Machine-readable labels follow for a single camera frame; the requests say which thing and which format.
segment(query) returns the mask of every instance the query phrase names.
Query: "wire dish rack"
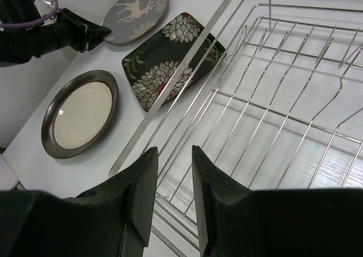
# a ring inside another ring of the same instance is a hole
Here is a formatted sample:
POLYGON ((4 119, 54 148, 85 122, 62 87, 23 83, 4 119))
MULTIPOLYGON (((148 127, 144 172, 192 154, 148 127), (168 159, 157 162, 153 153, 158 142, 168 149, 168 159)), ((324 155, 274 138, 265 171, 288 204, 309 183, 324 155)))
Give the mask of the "wire dish rack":
POLYGON ((110 171, 132 150, 159 147, 153 232, 177 255, 199 255, 192 145, 251 189, 363 186, 357 5, 361 0, 223 1, 110 171), (224 58, 159 110, 212 29, 227 45, 224 58))

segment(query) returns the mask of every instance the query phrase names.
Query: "white flower pattern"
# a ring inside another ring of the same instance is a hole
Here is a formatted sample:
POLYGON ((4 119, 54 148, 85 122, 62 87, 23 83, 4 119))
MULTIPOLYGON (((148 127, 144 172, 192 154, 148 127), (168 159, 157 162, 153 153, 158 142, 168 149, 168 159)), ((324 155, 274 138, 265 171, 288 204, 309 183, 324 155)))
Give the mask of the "white flower pattern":
POLYGON ((105 41, 113 41, 115 39, 114 36, 107 36, 104 38, 105 41))
POLYGON ((134 34, 129 36, 129 39, 136 39, 143 34, 145 34, 148 30, 153 28, 158 23, 158 20, 154 20, 153 22, 150 20, 146 24, 141 24, 138 29, 134 30, 134 34))
POLYGON ((199 23, 188 13, 178 15, 162 29, 165 37, 172 41, 180 41, 181 43, 192 41, 195 37, 198 37, 199 32, 199 23))
MULTIPOLYGON (((136 94, 136 97, 140 101, 141 107, 145 111, 149 111, 153 106, 155 100, 158 98, 162 90, 165 88, 169 79, 179 66, 179 62, 161 63, 159 66, 154 66, 150 71, 147 71, 145 75, 134 83, 132 90, 136 94)), ((165 99, 165 102, 169 101, 173 97, 177 96, 182 90, 183 86, 187 82, 188 78, 192 75, 192 68, 186 68, 179 81, 175 84, 174 88, 170 91, 169 95, 165 99)))
POLYGON ((168 0, 159 0, 155 10, 157 12, 161 12, 161 11, 163 11, 165 9, 167 4, 168 4, 168 0))

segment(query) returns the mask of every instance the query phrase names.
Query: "round plate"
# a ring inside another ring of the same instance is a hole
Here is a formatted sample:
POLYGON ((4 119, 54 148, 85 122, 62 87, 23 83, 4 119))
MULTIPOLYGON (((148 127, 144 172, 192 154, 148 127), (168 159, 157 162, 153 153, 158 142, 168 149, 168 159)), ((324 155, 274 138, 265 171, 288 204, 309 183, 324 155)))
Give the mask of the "round plate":
POLYGON ((103 21, 112 30, 104 40, 123 44, 137 39, 161 20, 168 4, 169 0, 119 0, 103 21))
POLYGON ((68 82, 45 113, 41 126, 44 150, 57 159, 85 151, 111 121, 118 99, 116 80, 106 71, 88 71, 68 82))

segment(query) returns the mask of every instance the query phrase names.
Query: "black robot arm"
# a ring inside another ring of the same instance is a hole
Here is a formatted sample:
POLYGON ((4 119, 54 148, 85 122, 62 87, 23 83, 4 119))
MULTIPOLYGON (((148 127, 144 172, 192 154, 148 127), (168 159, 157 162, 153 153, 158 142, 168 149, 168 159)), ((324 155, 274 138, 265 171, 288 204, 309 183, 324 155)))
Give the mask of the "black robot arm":
MULTIPOLYGON (((24 23, 40 18, 34 0, 0 0, 2 23, 24 23)), ((92 50, 111 33, 106 27, 89 22, 68 9, 60 9, 56 22, 31 28, 4 28, 0 31, 0 66, 28 62, 60 48, 71 46, 84 52, 92 50)))

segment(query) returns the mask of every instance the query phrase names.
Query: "floral plate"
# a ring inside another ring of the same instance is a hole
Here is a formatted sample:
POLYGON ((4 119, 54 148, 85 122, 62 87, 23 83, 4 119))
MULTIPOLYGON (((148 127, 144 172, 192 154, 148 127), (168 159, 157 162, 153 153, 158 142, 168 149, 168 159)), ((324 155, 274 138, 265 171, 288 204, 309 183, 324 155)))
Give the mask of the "floral plate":
MULTIPOLYGON (((203 29, 196 19, 184 12, 122 60, 132 90, 145 111, 153 106, 203 29)), ((182 90, 213 40, 213 35, 209 34, 164 104, 182 90)), ((210 72, 224 51, 225 48, 216 42, 188 87, 210 72)))

